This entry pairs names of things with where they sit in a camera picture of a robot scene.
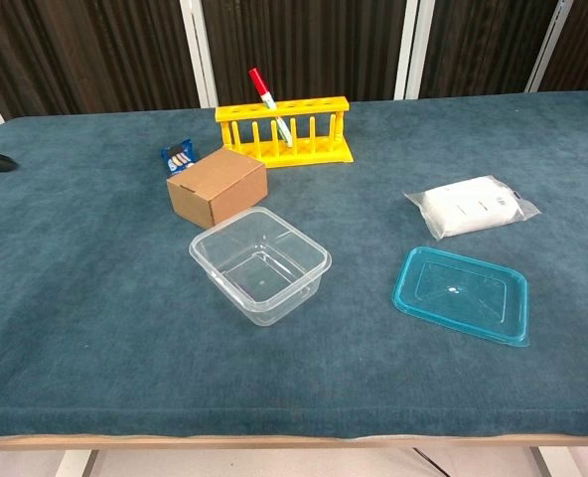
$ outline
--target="blue plastic lid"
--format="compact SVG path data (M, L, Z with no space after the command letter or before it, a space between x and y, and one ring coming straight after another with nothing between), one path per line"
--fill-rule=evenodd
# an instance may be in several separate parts
M528 284L521 273L427 246L407 256L393 304L453 330L527 346Z

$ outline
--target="clear plastic container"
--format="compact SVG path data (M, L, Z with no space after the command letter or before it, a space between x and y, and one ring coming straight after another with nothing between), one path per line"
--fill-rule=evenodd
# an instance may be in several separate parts
M409 315L511 346L527 346L528 285L512 268L427 246L407 256L393 304Z
M253 323L269 326L310 298L332 264L329 253L262 207L196 236L190 253Z

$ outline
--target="blue snack package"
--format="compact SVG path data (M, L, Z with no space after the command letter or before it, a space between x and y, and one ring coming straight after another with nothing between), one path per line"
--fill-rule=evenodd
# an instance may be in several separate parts
M162 149L162 159L164 159L171 176L185 171L197 162L193 153L193 143L190 139L186 139L176 146Z

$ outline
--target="table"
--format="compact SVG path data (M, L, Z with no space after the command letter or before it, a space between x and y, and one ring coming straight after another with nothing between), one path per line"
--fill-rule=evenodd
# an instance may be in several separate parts
M21 436L0 447L132 434L588 442L588 92L354 103L354 164L268 172L261 205L333 257L318 293L268 328L188 255L200 229L173 214L158 156L187 136L198 156L217 149L214 112L0 126L0 152L21 164L0 174L0 436ZM402 197L486 174L543 215L436 242ZM530 346L393 308L422 244L522 272Z

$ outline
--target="red marker cap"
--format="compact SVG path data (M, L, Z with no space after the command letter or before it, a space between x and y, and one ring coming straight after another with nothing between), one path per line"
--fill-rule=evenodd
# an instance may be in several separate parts
M264 94L269 92L269 89L267 88L267 84L265 84L265 82L263 81L263 78L261 77L261 73L258 72L258 68L253 68L248 73L250 74L250 77L252 78L252 82L254 83L254 86L256 86L256 90L258 91L258 93L261 96L263 96Z

